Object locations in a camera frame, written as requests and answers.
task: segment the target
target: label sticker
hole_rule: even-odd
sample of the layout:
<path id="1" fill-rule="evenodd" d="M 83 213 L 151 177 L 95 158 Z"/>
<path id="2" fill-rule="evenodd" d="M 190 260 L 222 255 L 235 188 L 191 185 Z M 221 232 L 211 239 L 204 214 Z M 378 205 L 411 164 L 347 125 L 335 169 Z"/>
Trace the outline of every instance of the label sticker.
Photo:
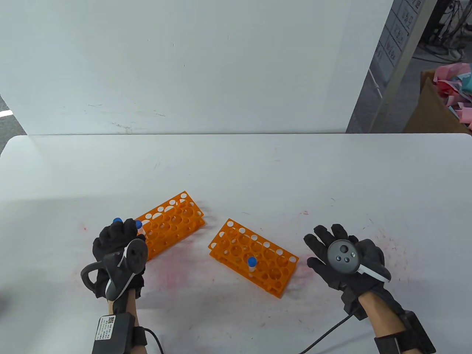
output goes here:
<path id="1" fill-rule="evenodd" d="M 115 318 L 115 315 L 100 317 L 95 340 L 106 340 L 111 338 L 113 326 L 115 325 Z"/>

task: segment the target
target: cardboard box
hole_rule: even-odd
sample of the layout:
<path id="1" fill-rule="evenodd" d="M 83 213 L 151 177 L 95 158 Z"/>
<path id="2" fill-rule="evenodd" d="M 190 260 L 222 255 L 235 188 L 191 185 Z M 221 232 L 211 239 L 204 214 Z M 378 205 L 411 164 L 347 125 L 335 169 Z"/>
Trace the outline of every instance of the cardboard box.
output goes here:
<path id="1" fill-rule="evenodd" d="M 434 70 L 423 71 L 420 77 L 420 98 L 403 133 L 466 133 L 472 132 L 448 109 L 433 84 Z"/>

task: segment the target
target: white wall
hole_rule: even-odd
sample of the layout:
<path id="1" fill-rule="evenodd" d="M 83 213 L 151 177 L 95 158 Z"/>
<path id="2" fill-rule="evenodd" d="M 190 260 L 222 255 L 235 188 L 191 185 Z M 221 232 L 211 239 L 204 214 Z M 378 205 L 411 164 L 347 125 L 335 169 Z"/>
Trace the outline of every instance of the white wall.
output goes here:
<path id="1" fill-rule="evenodd" d="M 344 132 L 392 0 L 0 1 L 28 134 Z"/>

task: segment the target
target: forearm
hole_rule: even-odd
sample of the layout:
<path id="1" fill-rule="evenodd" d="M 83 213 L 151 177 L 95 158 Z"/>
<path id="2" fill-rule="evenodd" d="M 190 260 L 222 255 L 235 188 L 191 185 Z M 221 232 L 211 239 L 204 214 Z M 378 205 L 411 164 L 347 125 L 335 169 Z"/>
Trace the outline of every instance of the forearm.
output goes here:
<path id="1" fill-rule="evenodd" d="M 406 330 L 397 314 L 375 294 L 367 292 L 359 296 L 359 303 L 369 317 L 377 338 Z M 418 349 L 412 349 L 403 354 L 421 354 L 421 352 Z"/>
<path id="2" fill-rule="evenodd" d="M 136 294 L 134 289 L 129 290 L 128 302 L 126 304 L 126 312 L 135 317 L 135 327 L 139 326 L 138 316 L 136 314 Z M 108 313 L 113 314 L 113 302 L 108 302 Z M 147 354 L 145 346 L 135 346 L 131 349 L 131 354 Z"/>

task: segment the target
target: black glove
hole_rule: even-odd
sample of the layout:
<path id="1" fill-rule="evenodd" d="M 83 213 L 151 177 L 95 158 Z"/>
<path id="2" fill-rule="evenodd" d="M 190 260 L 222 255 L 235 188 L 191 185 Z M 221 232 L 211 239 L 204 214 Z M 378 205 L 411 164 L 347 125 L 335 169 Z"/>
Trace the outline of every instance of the black glove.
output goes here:
<path id="1" fill-rule="evenodd" d="M 146 241 L 144 235 L 137 235 L 138 230 L 136 221 L 128 219 L 124 223 L 121 219 L 113 220 L 110 226 L 106 226 L 100 235 L 93 241 L 92 253 L 97 261 L 101 261 L 103 257 L 109 253 L 124 250 L 124 248 L 135 238 Z M 136 299 L 141 296 L 141 288 L 144 286 L 143 273 L 146 268 L 139 274 L 136 274 L 128 285 L 127 289 L 136 289 Z M 109 281 L 108 273 L 105 269 L 99 269 L 97 274 L 97 282 L 95 285 L 95 296 L 105 297 L 105 288 Z"/>
<path id="2" fill-rule="evenodd" d="M 377 280 L 367 274 L 342 274 L 334 270 L 327 259 L 328 247 L 335 240 L 344 239 L 352 242 L 356 249 L 361 253 L 362 256 L 369 254 L 371 261 L 378 261 L 382 265 L 385 265 L 384 254 L 380 248 L 369 240 L 359 241 L 355 236 L 348 236 L 347 232 L 340 224 L 334 224 L 331 227 L 333 234 L 331 234 L 323 225 L 318 225 L 313 230 L 320 238 L 320 242 L 315 235 L 308 234 L 304 237 L 306 245 L 315 253 L 318 258 L 308 258 L 306 264 L 308 267 L 317 272 L 329 287 L 341 290 L 344 292 L 343 301 L 346 303 L 346 299 L 349 299 L 350 304 L 347 304 L 351 309 L 359 308 L 357 298 L 366 293 L 372 291 L 381 299 L 383 299 L 387 305 L 397 314 L 404 313 L 403 308 L 397 303 L 393 296 L 384 289 L 384 283 Z"/>

